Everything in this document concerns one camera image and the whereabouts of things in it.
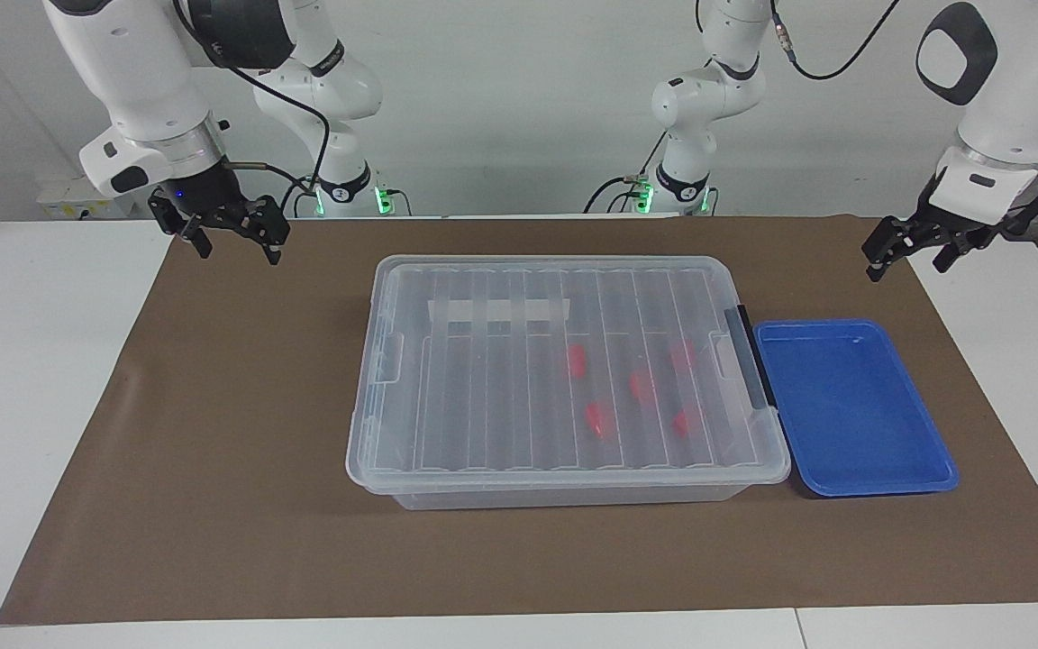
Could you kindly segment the blue plastic tray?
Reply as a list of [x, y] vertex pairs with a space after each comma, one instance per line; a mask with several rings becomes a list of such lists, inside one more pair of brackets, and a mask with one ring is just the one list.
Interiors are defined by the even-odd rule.
[[957, 489], [956, 461], [878, 322], [768, 321], [754, 336], [797, 472], [816, 496]]

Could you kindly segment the white power strip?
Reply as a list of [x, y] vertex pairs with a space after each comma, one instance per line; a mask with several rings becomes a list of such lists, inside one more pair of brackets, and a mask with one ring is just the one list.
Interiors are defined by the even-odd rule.
[[42, 186], [34, 201], [53, 219], [128, 219], [135, 214], [132, 197], [103, 196], [84, 175]]

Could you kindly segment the brown paper table mat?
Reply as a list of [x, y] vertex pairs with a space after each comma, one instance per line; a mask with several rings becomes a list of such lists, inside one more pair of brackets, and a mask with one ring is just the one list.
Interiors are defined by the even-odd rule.
[[[300, 222], [279, 266], [174, 242], [0, 624], [1038, 601], [1038, 486], [916, 272], [869, 219]], [[345, 467], [378, 263], [713, 256], [755, 321], [887, 329], [959, 465], [935, 496], [407, 512]]]

